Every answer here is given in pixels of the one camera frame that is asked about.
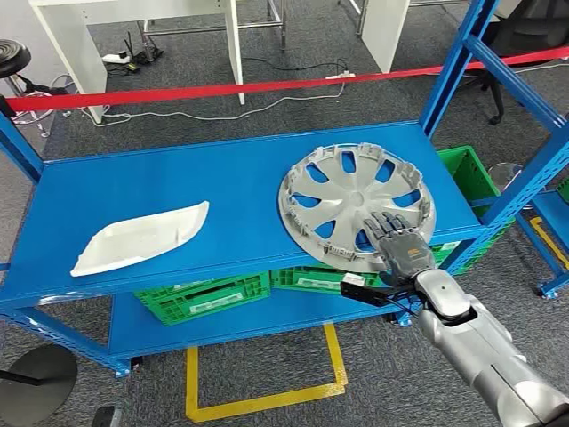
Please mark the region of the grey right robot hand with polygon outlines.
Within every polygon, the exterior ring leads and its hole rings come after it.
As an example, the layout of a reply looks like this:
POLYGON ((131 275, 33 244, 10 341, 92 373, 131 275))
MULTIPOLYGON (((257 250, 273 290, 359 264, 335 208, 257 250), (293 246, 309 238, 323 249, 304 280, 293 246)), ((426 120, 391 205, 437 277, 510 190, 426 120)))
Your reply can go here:
POLYGON ((372 212, 363 225, 384 261, 386 271, 380 276, 389 286, 412 285, 418 274, 436 267, 429 244, 401 214, 372 212))

